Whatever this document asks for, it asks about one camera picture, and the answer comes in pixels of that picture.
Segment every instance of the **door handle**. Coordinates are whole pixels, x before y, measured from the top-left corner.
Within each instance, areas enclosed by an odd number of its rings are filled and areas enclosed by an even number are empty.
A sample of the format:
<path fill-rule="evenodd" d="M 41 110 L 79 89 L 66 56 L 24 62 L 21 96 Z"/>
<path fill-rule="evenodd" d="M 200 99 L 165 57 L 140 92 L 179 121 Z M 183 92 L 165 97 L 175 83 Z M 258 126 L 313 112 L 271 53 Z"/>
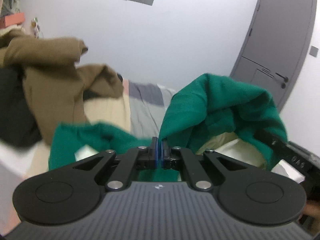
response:
<path fill-rule="evenodd" d="M 284 83 L 287 83 L 289 81 L 289 78 L 288 77 L 284 77 L 282 75 L 280 75 L 279 73 L 276 72 L 276 75 L 278 75 L 279 77 L 283 78 L 283 82 Z"/>

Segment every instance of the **gray door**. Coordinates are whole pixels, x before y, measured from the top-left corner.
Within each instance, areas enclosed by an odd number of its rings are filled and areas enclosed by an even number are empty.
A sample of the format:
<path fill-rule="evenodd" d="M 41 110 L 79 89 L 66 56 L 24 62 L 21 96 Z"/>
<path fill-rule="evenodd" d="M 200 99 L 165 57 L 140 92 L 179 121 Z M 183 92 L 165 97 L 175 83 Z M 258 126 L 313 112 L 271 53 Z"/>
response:
<path fill-rule="evenodd" d="M 258 0 L 231 77 L 271 92 L 280 110 L 311 39 L 316 0 Z"/>

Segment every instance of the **ribbed gray plate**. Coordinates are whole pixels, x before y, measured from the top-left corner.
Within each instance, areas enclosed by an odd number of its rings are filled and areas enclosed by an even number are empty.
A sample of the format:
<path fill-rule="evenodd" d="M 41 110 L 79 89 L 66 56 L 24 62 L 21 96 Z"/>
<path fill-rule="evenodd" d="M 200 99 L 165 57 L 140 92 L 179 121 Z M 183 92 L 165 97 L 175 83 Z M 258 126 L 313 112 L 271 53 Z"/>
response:
<path fill-rule="evenodd" d="M 8 240 L 309 240 L 296 223 L 257 227 L 226 214 L 209 193 L 185 182 L 133 182 L 108 193 L 85 218 L 45 227 L 22 222 Z"/>

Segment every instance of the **brown cloth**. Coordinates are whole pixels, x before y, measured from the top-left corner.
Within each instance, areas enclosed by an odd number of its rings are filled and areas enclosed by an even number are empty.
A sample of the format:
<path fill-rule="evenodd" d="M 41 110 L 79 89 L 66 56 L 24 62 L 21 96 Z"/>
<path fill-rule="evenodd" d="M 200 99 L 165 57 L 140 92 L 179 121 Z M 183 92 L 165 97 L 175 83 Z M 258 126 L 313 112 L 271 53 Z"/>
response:
<path fill-rule="evenodd" d="M 83 91 L 118 98 L 123 86 L 107 65 L 74 63 L 88 49 L 74 38 L 35 39 L 14 33 L 4 55 L 4 67 L 21 65 L 25 71 L 25 98 L 44 141 L 51 145 L 57 125 L 84 123 Z"/>

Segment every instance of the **hand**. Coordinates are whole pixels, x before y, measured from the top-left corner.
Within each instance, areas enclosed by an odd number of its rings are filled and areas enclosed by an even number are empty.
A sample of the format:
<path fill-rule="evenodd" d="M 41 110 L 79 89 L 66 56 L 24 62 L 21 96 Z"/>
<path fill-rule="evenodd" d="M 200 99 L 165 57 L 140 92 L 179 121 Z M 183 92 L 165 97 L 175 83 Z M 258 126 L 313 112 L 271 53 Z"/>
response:
<path fill-rule="evenodd" d="M 307 204 L 304 207 L 303 214 L 315 218 L 310 227 L 310 232 L 313 234 L 317 234 L 318 232 L 320 232 L 320 202 L 307 200 Z"/>

